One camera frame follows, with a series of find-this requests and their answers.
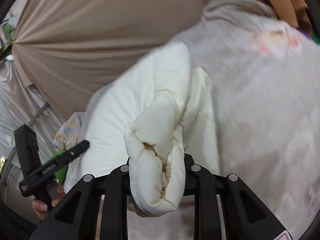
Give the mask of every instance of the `red sticker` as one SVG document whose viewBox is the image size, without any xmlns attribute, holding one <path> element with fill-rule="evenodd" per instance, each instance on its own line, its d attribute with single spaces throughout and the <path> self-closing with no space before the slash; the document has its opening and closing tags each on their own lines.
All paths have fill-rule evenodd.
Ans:
<svg viewBox="0 0 320 240">
<path fill-rule="evenodd" d="M 278 237 L 274 240 L 292 240 L 291 236 L 289 235 L 288 231 L 283 231 Z"/>
</svg>

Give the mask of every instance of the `white duvet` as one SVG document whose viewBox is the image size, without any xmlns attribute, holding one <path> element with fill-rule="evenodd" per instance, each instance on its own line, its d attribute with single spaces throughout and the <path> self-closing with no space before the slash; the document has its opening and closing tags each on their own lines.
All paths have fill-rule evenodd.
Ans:
<svg viewBox="0 0 320 240">
<path fill-rule="evenodd" d="M 88 173 L 109 174 L 130 157 L 130 187 L 141 215 L 176 210 L 185 152 L 219 173 L 211 89 L 209 75 L 192 67 L 182 42 L 154 49 L 100 98 L 85 135 L 91 146 L 72 184 Z"/>
</svg>

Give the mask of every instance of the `human hand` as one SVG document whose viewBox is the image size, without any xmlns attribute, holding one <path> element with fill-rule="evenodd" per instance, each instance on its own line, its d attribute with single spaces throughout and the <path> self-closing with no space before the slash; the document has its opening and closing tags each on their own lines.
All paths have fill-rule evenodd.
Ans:
<svg viewBox="0 0 320 240">
<path fill-rule="evenodd" d="M 63 191 L 62 185 L 57 185 L 56 189 L 58 195 L 52 200 L 53 207 L 55 207 L 59 203 L 59 201 L 66 195 L 66 193 Z M 48 211 L 48 206 L 46 203 L 42 202 L 41 200 L 35 199 L 32 202 L 32 208 L 41 220 L 45 219 L 44 212 Z"/>
</svg>

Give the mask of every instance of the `beige fabric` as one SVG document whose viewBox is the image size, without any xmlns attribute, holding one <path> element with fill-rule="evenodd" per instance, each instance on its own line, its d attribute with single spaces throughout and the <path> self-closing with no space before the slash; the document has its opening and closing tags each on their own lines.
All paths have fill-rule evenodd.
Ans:
<svg viewBox="0 0 320 240">
<path fill-rule="evenodd" d="M 150 49 L 199 21 L 209 0 L 29 0 L 13 54 L 65 119 Z"/>
</svg>

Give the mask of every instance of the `metal screw head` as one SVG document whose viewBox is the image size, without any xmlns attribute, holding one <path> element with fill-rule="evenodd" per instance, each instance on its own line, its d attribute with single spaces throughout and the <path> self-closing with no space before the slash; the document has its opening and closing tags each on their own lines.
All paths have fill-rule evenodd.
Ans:
<svg viewBox="0 0 320 240">
<path fill-rule="evenodd" d="M 85 175 L 84 177 L 83 177 L 83 180 L 85 181 L 85 182 L 89 182 L 89 181 L 91 181 L 93 179 L 93 176 L 91 175 L 91 174 L 87 174 L 87 175 Z"/>
<path fill-rule="evenodd" d="M 120 170 L 123 171 L 123 172 L 129 171 L 129 166 L 128 165 L 123 165 L 123 166 L 121 166 Z"/>
<path fill-rule="evenodd" d="M 201 170 L 201 166 L 199 166 L 199 165 L 192 165 L 192 166 L 191 166 L 191 169 L 192 169 L 193 171 L 199 171 L 199 170 Z"/>
<path fill-rule="evenodd" d="M 237 181 L 237 180 L 238 180 L 238 176 L 237 176 L 236 174 L 230 174 L 230 175 L 229 175 L 229 179 L 230 179 L 231 181 Z"/>
</svg>

